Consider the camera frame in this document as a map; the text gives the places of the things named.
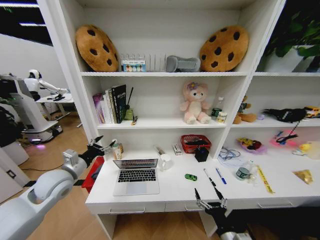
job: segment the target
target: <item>red object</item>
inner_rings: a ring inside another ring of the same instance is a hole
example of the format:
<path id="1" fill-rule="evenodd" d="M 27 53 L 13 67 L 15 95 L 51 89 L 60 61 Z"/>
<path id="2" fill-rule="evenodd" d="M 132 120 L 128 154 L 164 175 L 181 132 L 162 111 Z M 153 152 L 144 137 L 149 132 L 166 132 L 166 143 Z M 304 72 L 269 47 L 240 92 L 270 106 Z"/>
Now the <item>red object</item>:
<path id="1" fill-rule="evenodd" d="M 90 171 L 89 171 L 89 174 L 86 176 L 84 182 L 82 183 L 81 187 L 82 187 L 83 189 L 85 188 L 85 189 L 88 191 L 88 193 L 90 193 L 92 187 L 93 187 L 94 184 L 95 184 L 95 180 L 91 177 L 91 175 L 94 174 L 95 171 L 97 170 L 97 168 L 98 168 L 100 165 L 104 164 L 104 162 L 105 162 L 104 157 L 103 157 L 103 156 L 98 156 L 98 157 L 95 159 L 95 161 L 94 161 L 94 163 L 93 163 L 93 165 L 92 165 L 92 167 L 91 167 L 91 169 L 90 169 Z"/>
<path id="2" fill-rule="evenodd" d="M 205 145 L 187 145 L 186 143 L 189 142 L 195 142 L 198 140 L 204 140 L 206 141 L 208 144 Z M 203 135 L 183 135 L 181 136 L 181 145 L 183 147 L 183 150 L 185 151 L 186 154 L 194 154 L 196 152 L 197 147 L 205 147 L 206 149 L 208 149 L 208 151 L 211 148 L 211 142 L 209 141 L 209 139 L 206 136 Z"/>

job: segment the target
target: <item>brown plush toy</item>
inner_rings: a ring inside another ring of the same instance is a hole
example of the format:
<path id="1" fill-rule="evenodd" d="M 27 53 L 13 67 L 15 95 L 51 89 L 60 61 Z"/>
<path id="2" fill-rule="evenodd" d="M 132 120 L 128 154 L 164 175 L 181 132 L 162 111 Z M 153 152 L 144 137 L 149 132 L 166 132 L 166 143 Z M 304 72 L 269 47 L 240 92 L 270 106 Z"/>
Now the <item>brown plush toy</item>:
<path id="1" fill-rule="evenodd" d="M 256 119 L 257 119 L 257 116 L 253 113 L 249 113 L 249 114 L 244 114 L 244 110 L 245 109 L 249 109 L 251 108 L 251 104 L 250 103 L 244 103 L 246 100 L 248 99 L 247 96 L 244 96 L 243 100 L 242 100 L 242 103 L 239 107 L 239 110 L 238 110 L 238 113 L 236 114 L 234 120 L 233 120 L 233 123 L 234 124 L 240 124 L 241 121 L 245 121 L 245 122 L 248 122 L 248 123 L 253 123 Z"/>
<path id="2" fill-rule="evenodd" d="M 81 57 L 96 72 L 118 70 L 117 51 L 107 34 L 94 25 L 83 25 L 75 33 Z"/>
<path id="3" fill-rule="evenodd" d="M 200 49 L 201 70 L 232 70 L 245 56 L 248 43 L 248 32 L 242 26 L 226 26 L 220 29 L 211 35 Z"/>

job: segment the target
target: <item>ceiling light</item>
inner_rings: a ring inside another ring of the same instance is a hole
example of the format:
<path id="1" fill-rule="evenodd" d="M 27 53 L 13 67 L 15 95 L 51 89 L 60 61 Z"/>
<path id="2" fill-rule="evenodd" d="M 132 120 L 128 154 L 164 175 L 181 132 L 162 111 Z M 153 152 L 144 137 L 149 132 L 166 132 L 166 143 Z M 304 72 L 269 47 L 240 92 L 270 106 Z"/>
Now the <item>ceiling light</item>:
<path id="1" fill-rule="evenodd" d="M 34 22 L 20 22 L 19 23 L 23 27 L 45 27 L 45 24 L 38 24 Z"/>
<path id="2" fill-rule="evenodd" d="M 6 8 L 39 8 L 36 3 L 0 2 L 0 7 Z"/>

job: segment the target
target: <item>green toy car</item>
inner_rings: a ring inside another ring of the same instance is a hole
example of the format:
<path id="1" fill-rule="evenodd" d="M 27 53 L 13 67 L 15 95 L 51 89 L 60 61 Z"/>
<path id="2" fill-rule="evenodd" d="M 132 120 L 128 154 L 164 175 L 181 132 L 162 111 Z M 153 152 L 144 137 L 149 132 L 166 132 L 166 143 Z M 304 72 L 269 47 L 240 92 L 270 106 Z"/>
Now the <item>green toy car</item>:
<path id="1" fill-rule="evenodd" d="M 187 173 L 184 177 L 188 180 L 197 181 L 197 176 Z"/>

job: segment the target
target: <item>white bookshelf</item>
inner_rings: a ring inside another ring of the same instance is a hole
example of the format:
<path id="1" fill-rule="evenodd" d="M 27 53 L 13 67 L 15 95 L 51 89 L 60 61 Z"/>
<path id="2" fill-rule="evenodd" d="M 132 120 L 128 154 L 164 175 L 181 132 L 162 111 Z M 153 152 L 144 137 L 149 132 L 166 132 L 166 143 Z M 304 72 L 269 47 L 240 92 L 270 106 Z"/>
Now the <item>white bookshelf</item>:
<path id="1" fill-rule="evenodd" d="M 266 116 L 264 120 L 256 120 L 255 122 L 242 121 L 240 124 L 232 124 L 232 128 L 293 128 L 297 122 L 282 122 L 275 118 Z M 298 127 L 320 127 L 320 118 L 308 119 L 301 121 Z"/>
<path id="2" fill-rule="evenodd" d="M 120 124 L 103 123 L 97 126 L 97 129 L 214 129 L 225 128 L 226 124 L 211 120 L 209 124 L 201 124 L 196 121 L 195 124 L 186 124 L 184 120 L 178 117 L 139 117 L 136 125 L 131 125 L 132 121 L 125 120 Z"/>
<path id="3" fill-rule="evenodd" d="M 88 77 L 222 77 L 247 76 L 246 72 L 81 72 L 81 76 Z"/>
<path id="4" fill-rule="evenodd" d="M 225 141 L 232 141 L 234 131 L 239 135 L 250 133 L 258 139 L 259 129 L 273 132 L 273 128 L 295 125 L 268 116 L 263 121 L 233 124 L 245 94 L 252 104 L 246 113 L 320 105 L 319 73 L 256 72 L 285 0 L 39 0 L 38 3 L 87 138 L 104 135 L 104 145 L 118 138 L 128 147 L 142 141 L 148 149 L 153 144 L 179 143 L 183 134 L 204 134 L 210 139 L 211 153 L 216 158 Z M 247 29 L 250 40 L 245 57 L 231 72 L 91 72 L 75 42 L 76 30 L 84 24 L 104 30 L 118 53 L 197 57 L 212 33 L 236 24 Z M 228 113 L 225 124 L 184 122 L 179 106 L 183 102 L 182 86 L 187 80 L 207 83 L 207 100 L 211 103 L 217 96 L 225 97 L 224 111 Z M 134 87 L 130 106 L 139 116 L 135 126 L 130 121 L 98 122 L 92 96 L 116 84 L 126 84 L 127 93 Z M 319 132 L 319 127 L 317 118 L 301 122 L 298 128 L 303 135 L 308 129 Z M 319 140 L 312 136 L 309 140 Z"/>

